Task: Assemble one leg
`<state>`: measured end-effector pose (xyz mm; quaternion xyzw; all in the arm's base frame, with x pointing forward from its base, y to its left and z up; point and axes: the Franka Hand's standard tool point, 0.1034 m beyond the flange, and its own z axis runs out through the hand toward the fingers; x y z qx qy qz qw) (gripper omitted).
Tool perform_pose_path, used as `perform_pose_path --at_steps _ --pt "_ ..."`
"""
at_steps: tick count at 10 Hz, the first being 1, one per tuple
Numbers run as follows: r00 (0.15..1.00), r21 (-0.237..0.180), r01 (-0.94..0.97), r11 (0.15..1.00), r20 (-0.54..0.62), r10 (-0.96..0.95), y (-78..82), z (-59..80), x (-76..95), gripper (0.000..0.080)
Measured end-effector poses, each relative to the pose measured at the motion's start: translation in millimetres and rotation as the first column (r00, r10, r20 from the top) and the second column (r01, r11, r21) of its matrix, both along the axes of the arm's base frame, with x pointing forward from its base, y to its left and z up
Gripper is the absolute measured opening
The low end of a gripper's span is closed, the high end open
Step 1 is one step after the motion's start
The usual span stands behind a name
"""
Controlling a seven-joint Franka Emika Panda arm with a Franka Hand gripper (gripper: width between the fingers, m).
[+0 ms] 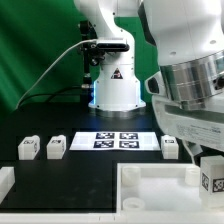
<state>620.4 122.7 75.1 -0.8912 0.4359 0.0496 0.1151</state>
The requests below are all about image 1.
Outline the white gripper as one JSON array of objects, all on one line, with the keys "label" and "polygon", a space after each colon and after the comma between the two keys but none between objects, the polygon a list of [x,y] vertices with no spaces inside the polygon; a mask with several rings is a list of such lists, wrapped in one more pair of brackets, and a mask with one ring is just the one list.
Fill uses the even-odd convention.
[{"label": "white gripper", "polygon": [[160,129],[183,140],[193,164],[203,152],[200,145],[224,152],[224,94],[207,99],[200,110],[182,110],[161,96],[152,97],[152,106]]}]

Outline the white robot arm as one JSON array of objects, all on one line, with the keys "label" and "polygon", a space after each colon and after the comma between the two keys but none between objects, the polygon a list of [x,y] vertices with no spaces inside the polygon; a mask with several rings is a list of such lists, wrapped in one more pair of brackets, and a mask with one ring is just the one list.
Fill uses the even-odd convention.
[{"label": "white robot arm", "polygon": [[93,26],[100,75],[90,110],[125,116],[144,108],[134,75],[134,38],[116,17],[138,16],[157,47],[159,71],[145,81],[163,133],[194,161],[224,163],[224,0],[73,0]]}]

